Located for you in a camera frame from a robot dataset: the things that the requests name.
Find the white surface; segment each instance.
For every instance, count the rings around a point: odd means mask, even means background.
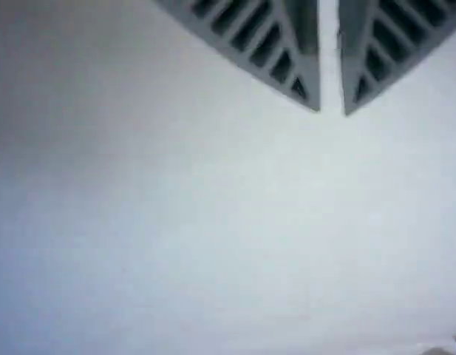
[[[0,354],[456,334],[456,35],[345,119],[333,2],[320,115],[152,3],[0,5]]]

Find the gray triangular object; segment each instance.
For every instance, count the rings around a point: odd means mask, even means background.
[[[339,21],[344,111],[349,115],[456,30],[456,0],[342,0]]]
[[[155,0],[231,62],[320,108],[317,0]]]

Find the white wall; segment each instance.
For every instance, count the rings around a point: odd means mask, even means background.
[[[314,115],[151,2],[0,1],[0,354],[456,334],[456,35],[344,119],[333,5]]]

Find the dark slot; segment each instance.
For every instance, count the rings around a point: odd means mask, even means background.
[[[409,0],[409,2],[432,26],[437,27],[444,22],[445,13],[431,0]]]
[[[205,17],[213,6],[217,3],[217,0],[199,0],[191,8],[193,13],[197,17]]]
[[[303,86],[302,81],[300,80],[300,78],[296,78],[295,79],[291,89],[292,89],[292,92],[296,96],[301,98],[302,100],[306,100],[307,99],[307,91],[304,89],[304,86]]]
[[[446,2],[450,5],[455,7],[456,6],[456,0],[446,0]]]
[[[406,59],[408,53],[405,47],[400,43],[397,37],[384,26],[384,24],[380,21],[375,21],[373,32],[374,37],[382,44],[394,61],[401,63]]]
[[[288,73],[292,69],[292,61],[287,51],[284,51],[280,56],[280,59],[277,61],[275,66],[272,68],[270,75],[277,80],[280,84],[285,82],[287,79]]]
[[[244,51],[252,40],[256,31],[261,27],[262,23],[271,12],[270,4],[268,1],[263,1],[260,6],[256,8],[254,13],[249,17],[246,23],[242,26],[241,30],[233,38],[232,44],[239,51]]]
[[[386,64],[372,48],[367,51],[366,64],[367,69],[377,81],[384,80],[389,74]]]
[[[274,48],[280,40],[280,27],[274,25],[251,56],[251,62],[258,67],[265,66]]]
[[[410,16],[397,5],[396,0],[381,0],[381,9],[403,30],[415,44],[420,44],[425,37],[423,28],[419,27]]]
[[[214,20],[211,28],[218,35],[222,35],[233,23],[248,0],[232,0],[231,3]]]
[[[358,89],[355,91],[354,102],[357,104],[362,101],[370,92],[370,85],[364,77],[359,81]]]

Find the white ceiling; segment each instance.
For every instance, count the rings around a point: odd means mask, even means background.
[[[456,334],[456,34],[346,119],[320,19],[313,114],[150,1],[0,4],[0,354]]]

